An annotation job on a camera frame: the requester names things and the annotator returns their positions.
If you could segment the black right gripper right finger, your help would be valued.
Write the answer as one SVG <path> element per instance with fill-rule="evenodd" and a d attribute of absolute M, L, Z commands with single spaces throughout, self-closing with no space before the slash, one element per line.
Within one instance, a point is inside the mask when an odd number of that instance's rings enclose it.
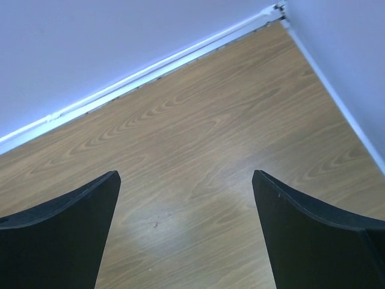
<path fill-rule="evenodd" d="M 262 170 L 254 199 L 277 288 L 384 288 L 384 221 L 325 203 Z"/>

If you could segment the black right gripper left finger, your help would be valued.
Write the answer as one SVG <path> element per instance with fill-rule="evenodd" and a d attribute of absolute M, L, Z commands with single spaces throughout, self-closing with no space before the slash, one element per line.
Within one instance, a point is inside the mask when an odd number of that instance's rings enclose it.
<path fill-rule="evenodd" d="M 94 288 L 120 185 L 110 171 L 1 217 L 1 288 Z"/>

